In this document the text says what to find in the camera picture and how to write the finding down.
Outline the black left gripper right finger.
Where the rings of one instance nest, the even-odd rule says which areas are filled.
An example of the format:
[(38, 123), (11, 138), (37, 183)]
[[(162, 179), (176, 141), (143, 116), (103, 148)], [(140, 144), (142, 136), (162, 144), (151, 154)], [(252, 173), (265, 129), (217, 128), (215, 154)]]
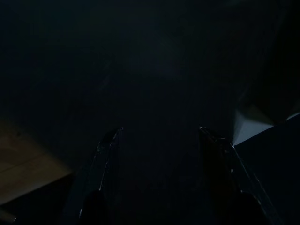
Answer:
[(281, 224), (262, 184), (230, 141), (199, 127), (199, 145), (213, 207), (221, 224)]

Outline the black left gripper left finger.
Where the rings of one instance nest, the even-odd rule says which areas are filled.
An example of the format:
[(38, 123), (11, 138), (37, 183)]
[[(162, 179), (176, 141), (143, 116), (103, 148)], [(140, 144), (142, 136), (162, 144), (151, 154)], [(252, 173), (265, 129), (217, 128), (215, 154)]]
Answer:
[(123, 128), (104, 135), (89, 159), (74, 177), (60, 217), (61, 225), (110, 225), (112, 216), (108, 196), (113, 186), (117, 155)]

